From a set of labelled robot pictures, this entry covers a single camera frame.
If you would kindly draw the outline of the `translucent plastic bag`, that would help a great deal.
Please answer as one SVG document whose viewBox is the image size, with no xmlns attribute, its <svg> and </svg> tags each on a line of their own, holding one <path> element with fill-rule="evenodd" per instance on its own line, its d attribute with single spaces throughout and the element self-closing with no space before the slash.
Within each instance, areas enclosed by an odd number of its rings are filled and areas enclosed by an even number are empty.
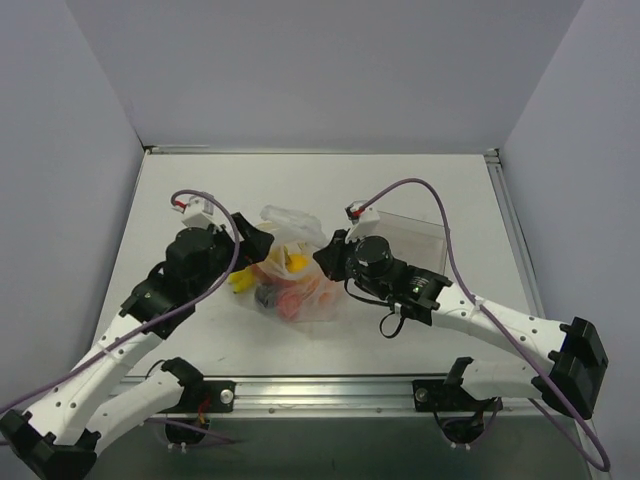
<svg viewBox="0 0 640 480">
<path fill-rule="evenodd" d="M 328 307 L 309 307 L 302 303 L 299 315 L 294 321 L 282 320 L 276 311 L 263 310 L 254 302 L 254 290 L 260 284 L 271 284 L 278 288 L 278 295 L 283 291 L 293 291 L 302 297 L 301 283 L 307 276 L 324 276 L 321 268 L 313 259 L 313 253 L 328 244 L 328 238 L 322 230 L 321 221 L 306 212 L 286 209 L 274 205 L 265 206 L 260 212 L 262 222 L 260 230 L 271 233 L 274 243 L 267 259 L 251 265 L 256 276 L 256 285 L 250 291 L 236 295 L 237 299 L 263 315 L 276 317 L 283 322 L 327 322 L 335 316 L 342 293 L 337 287 L 337 298 Z M 301 253 L 309 257 L 309 266 L 299 274 L 288 274 L 284 270 L 284 253 Z"/>
</svg>

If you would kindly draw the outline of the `dark brown mangosteen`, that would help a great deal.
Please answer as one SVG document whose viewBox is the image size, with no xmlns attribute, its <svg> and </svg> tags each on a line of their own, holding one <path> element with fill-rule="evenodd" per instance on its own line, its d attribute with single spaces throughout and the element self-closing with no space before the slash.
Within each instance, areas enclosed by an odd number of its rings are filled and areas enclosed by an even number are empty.
<svg viewBox="0 0 640 480">
<path fill-rule="evenodd" d="M 254 302 L 258 308 L 273 310 L 276 308 L 278 288 L 271 284 L 260 284 L 254 290 Z"/>
</svg>

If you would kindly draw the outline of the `yellow banana bunch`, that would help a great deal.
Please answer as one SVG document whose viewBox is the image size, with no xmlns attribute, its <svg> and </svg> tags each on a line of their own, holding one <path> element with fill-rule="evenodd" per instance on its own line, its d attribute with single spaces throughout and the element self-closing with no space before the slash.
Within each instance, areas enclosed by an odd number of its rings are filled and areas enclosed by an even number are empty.
<svg viewBox="0 0 640 480">
<path fill-rule="evenodd" d="M 244 294 L 256 285 L 256 276 L 252 267 L 233 272 L 228 277 L 228 284 L 235 295 Z"/>
</svg>

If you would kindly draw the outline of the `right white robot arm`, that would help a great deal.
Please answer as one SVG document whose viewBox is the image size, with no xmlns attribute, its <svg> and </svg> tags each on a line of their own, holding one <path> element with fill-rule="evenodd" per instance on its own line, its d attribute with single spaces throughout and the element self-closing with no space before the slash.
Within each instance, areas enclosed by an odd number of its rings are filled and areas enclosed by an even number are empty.
<svg viewBox="0 0 640 480">
<path fill-rule="evenodd" d="M 450 406 L 531 398 L 566 416 L 592 418 L 609 364 L 593 323 L 580 317 L 548 320 L 472 297 L 446 276 L 395 258 L 381 236 L 353 242 L 346 237 L 346 231 L 336 231 L 313 255 L 329 280 L 353 282 L 402 321 L 464 333 L 519 356 L 514 363 L 458 358 L 443 385 Z"/>
</svg>

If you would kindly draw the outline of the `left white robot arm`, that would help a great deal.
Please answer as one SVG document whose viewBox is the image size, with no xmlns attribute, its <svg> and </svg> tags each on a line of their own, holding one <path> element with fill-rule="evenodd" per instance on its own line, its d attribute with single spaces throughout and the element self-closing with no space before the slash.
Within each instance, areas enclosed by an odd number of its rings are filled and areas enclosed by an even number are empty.
<svg viewBox="0 0 640 480">
<path fill-rule="evenodd" d="M 231 216 L 234 230 L 188 225 L 168 245 L 164 261 L 136 285 L 118 314 L 79 362 L 78 374 L 57 383 L 23 411 L 1 418 L 14 454 L 41 479 L 83 479 L 116 439 L 164 410 L 190 411 L 206 398 L 203 374 L 176 357 L 126 392 L 113 389 L 195 311 L 214 284 L 266 259 L 272 234 Z"/>
</svg>

